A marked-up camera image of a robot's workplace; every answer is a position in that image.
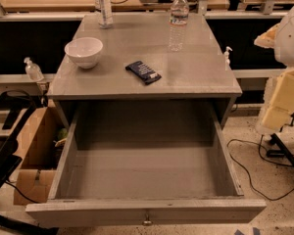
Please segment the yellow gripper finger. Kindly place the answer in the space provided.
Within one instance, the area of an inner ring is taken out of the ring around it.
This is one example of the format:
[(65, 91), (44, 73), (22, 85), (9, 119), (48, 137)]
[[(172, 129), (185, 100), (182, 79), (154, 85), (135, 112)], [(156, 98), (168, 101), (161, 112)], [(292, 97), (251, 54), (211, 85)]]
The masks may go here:
[(261, 126), (267, 131), (278, 131), (294, 114), (294, 68), (286, 69), (275, 81), (261, 116)]
[(273, 48), (275, 42), (275, 34), (277, 32), (278, 27), (279, 24), (277, 23), (271, 28), (269, 28), (266, 32), (259, 35), (254, 40), (254, 44), (262, 48)]

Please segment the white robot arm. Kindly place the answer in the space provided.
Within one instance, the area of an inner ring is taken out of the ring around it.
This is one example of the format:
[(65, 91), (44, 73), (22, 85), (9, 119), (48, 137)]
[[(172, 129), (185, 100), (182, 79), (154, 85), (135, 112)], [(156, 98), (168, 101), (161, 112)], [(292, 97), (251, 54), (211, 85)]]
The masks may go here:
[(286, 66), (266, 84), (264, 100), (256, 129), (261, 134), (273, 134), (294, 114), (294, 6), (280, 23), (259, 35), (254, 44), (272, 48), (275, 59)]

